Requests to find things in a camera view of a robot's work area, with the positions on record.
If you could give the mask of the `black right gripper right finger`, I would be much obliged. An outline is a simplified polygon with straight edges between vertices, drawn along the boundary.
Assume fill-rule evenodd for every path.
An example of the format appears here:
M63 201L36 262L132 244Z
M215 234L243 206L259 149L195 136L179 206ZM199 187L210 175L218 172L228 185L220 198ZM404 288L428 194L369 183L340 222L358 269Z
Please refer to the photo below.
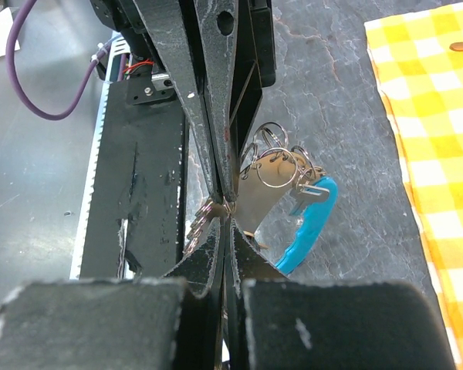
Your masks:
M228 348L233 369L453 369L442 320L404 281L286 279L231 222Z

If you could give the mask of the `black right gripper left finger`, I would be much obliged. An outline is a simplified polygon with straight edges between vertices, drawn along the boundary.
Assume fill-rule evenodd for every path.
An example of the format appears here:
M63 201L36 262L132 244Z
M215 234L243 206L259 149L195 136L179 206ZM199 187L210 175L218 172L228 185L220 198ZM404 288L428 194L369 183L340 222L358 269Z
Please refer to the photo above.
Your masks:
M0 307L0 369L218 368L225 225L165 277L17 287Z

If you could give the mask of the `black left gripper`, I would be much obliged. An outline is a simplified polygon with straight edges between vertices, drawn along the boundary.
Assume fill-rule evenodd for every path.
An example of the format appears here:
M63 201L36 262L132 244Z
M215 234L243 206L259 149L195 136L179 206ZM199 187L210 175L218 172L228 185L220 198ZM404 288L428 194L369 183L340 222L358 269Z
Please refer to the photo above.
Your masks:
M127 103L154 105L178 95L191 124L209 195L216 203L222 197L236 201L239 157L262 90L276 80L272 3L195 2L209 125L180 2L92 0L91 5L101 23L121 34L129 47L130 63L123 67Z

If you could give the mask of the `blue key tag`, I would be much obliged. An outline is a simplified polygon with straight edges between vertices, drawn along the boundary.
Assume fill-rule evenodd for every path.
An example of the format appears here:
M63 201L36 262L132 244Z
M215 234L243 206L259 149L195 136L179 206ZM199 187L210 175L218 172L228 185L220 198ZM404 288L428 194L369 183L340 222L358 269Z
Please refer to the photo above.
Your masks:
M275 264L283 274L294 271L312 250L335 206L338 186L333 178L321 177L313 184L296 184L291 194L296 205L289 215L301 216L302 224L295 240Z

